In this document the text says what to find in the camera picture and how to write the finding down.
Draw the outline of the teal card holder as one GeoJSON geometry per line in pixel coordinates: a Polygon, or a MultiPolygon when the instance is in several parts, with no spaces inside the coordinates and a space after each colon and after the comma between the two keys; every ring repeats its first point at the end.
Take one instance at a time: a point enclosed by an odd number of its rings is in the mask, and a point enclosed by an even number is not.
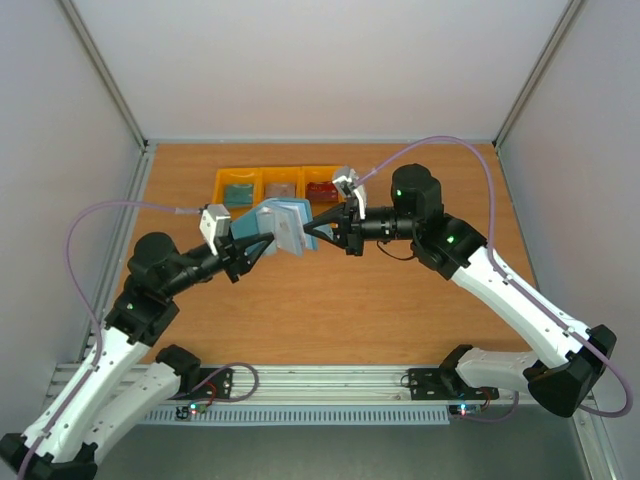
{"type": "MultiPolygon", "coordinates": [[[[246,236],[262,233],[273,233],[275,239],[275,221],[273,208],[275,206],[293,206],[296,207],[302,217],[302,227],[312,220],[312,210],[308,200],[294,198],[269,198],[262,201],[256,207],[252,208],[248,213],[240,216],[231,224],[231,232],[235,238],[243,238],[246,236]]],[[[305,232],[306,250],[316,251],[318,248],[317,240],[305,232]]]]}

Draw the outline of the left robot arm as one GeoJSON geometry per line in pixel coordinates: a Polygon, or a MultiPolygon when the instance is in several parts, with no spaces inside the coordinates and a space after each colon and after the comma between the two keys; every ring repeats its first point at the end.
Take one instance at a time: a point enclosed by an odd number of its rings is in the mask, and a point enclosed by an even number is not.
{"type": "Polygon", "coordinates": [[[248,273],[272,243],[271,234],[215,240],[180,253],[166,233],[139,239],[129,275],[106,315],[95,344],[54,402],[24,432],[1,440],[1,458],[20,479],[92,479],[114,446],[153,408],[201,386],[199,359],[172,345],[123,392],[132,367],[176,318],[176,295],[225,272],[248,273]]]}

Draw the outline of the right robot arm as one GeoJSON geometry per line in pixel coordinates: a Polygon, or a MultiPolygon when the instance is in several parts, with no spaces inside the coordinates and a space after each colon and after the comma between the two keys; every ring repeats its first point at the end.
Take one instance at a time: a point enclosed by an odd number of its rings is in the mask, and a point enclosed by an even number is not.
{"type": "Polygon", "coordinates": [[[468,344],[439,366],[438,384],[452,398],[497,388],[530,395],[550,413],[568,418],[601,378],[617,338],[606,326],[570,319],[532,288],[467,222],[444,210],[441,184],[419,164],[397,168],[393,204],[368,207],[355,176],[334,176],[344,202],[314,217],[306,233],[360,256],[367,241],[407,240],[413,258],[481,300],[529,346],[527,352],[491,352],[468,344]]]}

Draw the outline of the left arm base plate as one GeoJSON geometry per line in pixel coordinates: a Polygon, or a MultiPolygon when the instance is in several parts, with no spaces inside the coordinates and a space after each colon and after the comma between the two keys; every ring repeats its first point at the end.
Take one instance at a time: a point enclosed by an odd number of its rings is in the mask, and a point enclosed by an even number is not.
{"type": "Polygon", "coordinates": [[[181,381],[178,392],[171,400],[205,401],[211,397],[215,399],[229,399],[233,380],[233,369],[225,368],[214,375],[215,368],[200,368],[196,373],[188,374],[181,381]]]}

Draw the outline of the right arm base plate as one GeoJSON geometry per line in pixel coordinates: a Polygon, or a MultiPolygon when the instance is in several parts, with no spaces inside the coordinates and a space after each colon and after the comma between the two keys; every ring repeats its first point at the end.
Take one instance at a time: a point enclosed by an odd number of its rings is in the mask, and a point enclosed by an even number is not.
{"type": "Polygon", "coordinates": [[[401,378],[401,385],[409,390],[413,401],[485,401],[498,400],[496,388],[473,388],[466,385],[457,389],[447,387],[439,368],[410,368],[401,378]]]}

